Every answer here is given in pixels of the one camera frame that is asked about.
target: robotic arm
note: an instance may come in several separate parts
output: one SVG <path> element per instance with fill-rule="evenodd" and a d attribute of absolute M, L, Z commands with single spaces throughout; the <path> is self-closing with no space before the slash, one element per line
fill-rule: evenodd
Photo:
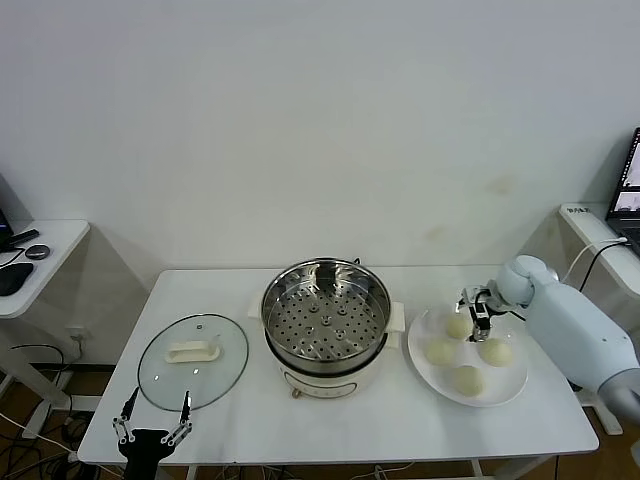
<path fill-rule="evenodd" d="M 629 336 L 575 288 L 558 282 L 535 257 L 502 266 L 486 286 L 467 287 L 459 306 L 484 341 L 491 317 L 520 306 L 527 330 L 571 382 L 597 392 L 609 410 L 640 424 L 640 365 Z"/>

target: white cable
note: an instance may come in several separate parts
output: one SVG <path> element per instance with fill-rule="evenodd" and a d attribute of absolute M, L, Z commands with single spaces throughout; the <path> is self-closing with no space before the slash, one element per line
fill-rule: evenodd
<path fill-rule="evenodd" d="M 18 475 L 18 474 L 20 474 L 22 472 L 26 472 L 27 470 L 31 470 L 36 465 L 41 465 L 41 464 L 47 463 L 49 460 L 53 460 L 54 458 L 62 458 L 63 455 L 64 455 L 64 453 L 56 453 L 55 455 L 51 455 L 50 457 L 43 458 L 42 460 L 39 460 L 36 463 L 32 463 L 28 467 L 21 468 L 17 472 L 9 473 L 7 475 L 7 478 L 15 477 L 16 475 Z"/>
<path fill-rule="evenodd" d="M 0 417 L 4 418 L 7 422 L 9 423 L 13 423 L 16 427 L 21 428 L 22 430 L 24 430 L 25 432 L 29 432 L 31 435 L 34 435 L 36 437 L 38 437 L 41 440 L 44 440 L 45 442 L 49 442 L 49 443 L 53 443 L 54 445 L 57 445 L 58 447 L 62 448 L 63 450 L 69 452 L 69 453 L 73 453 L 74 455 L 76 454 L 76 452 L 74 452 L 73 450 L 71 450 L 68 447 L 65 447 L 64 445 L 62 445 L 61 443 L 56 442 L 55 440 L 51 440 L 50 438 L 47 437 L 43 437 L 42 435 L 38 435 L 36 432 L 29 430 L 27 427 L 25 427 L 24 425 L 20 425 L 18 422 L 11 420 L 9 417 L 7 417 L 4 413 L 0 413 Z M 122 478 L 121 475 L 117 474 L 116 472 L 114 472 L 113 470 L 109 470 L 107 467 L 103 467 L 102 465 L 98 465 L 98 467 L 100 467 L 102 470 L 104 470 L 105 472 L 110 473 L 111 475 L 114 475 L 118 478 Z"/>
<path fill-rule="evenodd" d="M 370 477 L 371 475 L 375 475 L 377 472 L 382 472 L 382 473 L 387 473 L 387 472 L 399 472 L 400 470 L 406 470 L 409 467 L 412 467 L 416 462 L 411 462 L 408 465 L 405 465 L 404 467 L 398 467 L 398 468 L 385 468 L 383 469 L 379 469 L 379 470 L 374 470 L 371 473 L 364 473 L 362 475 L 356 475 L 355 477 L 351 477 L 349 480 L 355 480 L 356 478 L 364 478 L 364 477 Z"/>
<path fill-rule="evenodd" d="M 582 250 L 580 250 L 580 253 L 578 253 L 578 255 L 576 255 L 576 258 L 573 259 L 573 262 L 571 263 L 569 270 L 567 270 L 567 273 L 564 275 L 564 277 L 562 277 L 562 280 L 560 280 L 560 282 L 564 283 L 565 280 L 569 278 L 569 275 L 571 275 L 571 271 L 573 270 L 573 267 L 576 266 L 576 264 L 578 263 L 578 260 L 580 260 L 580 257 L 582 257 L 582 255 L 591 247 L 595 247 L 596 245 L 600 245 L 601 243 L 614 243 L 614 242 L 624 243 L 626 241 L 627 241 L 627 237 L 618 237 L 618 238 L 609 238 L 607 240 L 599 240 L 597 242 L 590 243 L 589 245 L 584 247 Z"/>

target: laptop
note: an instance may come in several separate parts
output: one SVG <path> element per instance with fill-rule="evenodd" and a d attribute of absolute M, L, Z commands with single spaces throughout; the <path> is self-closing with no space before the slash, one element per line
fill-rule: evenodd
<path fill-rule="evenodd" d="M 617 233 L 629 239 L 640 255 L 640 127 L 633 133 L 629 155 L 611 199 L 606 221 Z"/>

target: white wall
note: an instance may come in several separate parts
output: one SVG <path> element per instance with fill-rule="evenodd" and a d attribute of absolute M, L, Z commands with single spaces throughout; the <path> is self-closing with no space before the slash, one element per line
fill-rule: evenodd
<path fill-rule="evenodd" d="M 501 262 L 611 191 L 639 19 L 637 0 L 6 1 L 0 173 L 147 288 L 316 255 Z"/>

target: laptop screen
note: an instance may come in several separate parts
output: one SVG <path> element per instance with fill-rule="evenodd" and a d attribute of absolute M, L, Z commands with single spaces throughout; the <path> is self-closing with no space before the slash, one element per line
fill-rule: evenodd
<path fill-rule="evenodd" d="M 636 128 L 616 193 L 609 206 L 609 217 L 640 218 L 640 128 Z"/>

